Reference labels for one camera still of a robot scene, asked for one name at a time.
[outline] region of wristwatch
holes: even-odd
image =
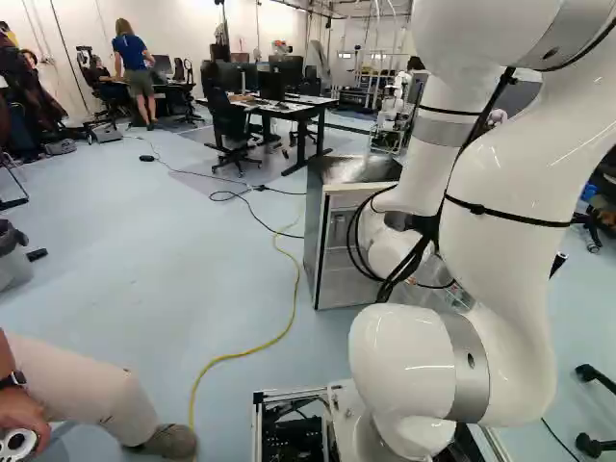
[[[9,376],[0,379],[0,390],[11,387],[21,388],[26,383],[26,376],[23,374],[22,371],[13,371]]]

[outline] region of chair wheel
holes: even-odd
[[[597,370],[590,364],[582,364],[576,367],[576,375],[580,382],[590,382],[597,378]]]
[[[603,452],[601,443],[597,440],[592,440],[586,433],[580,433],[578,435],[576,438],[576,448],[593,459],[601,457]]]

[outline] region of gray shoe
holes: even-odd
[[[190,459],[196,454],[196,435],[185,425],[159,425],[152,437],[133,450],[144,454],[162,455],[165,459]]]

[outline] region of beige pants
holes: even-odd
[[[154,434],[156,411],[133,373],[36,340],[7,338],[28,394],[44,406],[49,421],[97,424],[124,446]]]

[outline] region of blue shirt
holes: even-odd
[[[143,62],[143,51],[146,50],[145,43],[137,36],[124,34],[112,40],[114,51],[118,52],[124,61],[124,68],[127,70],[147,69]]]

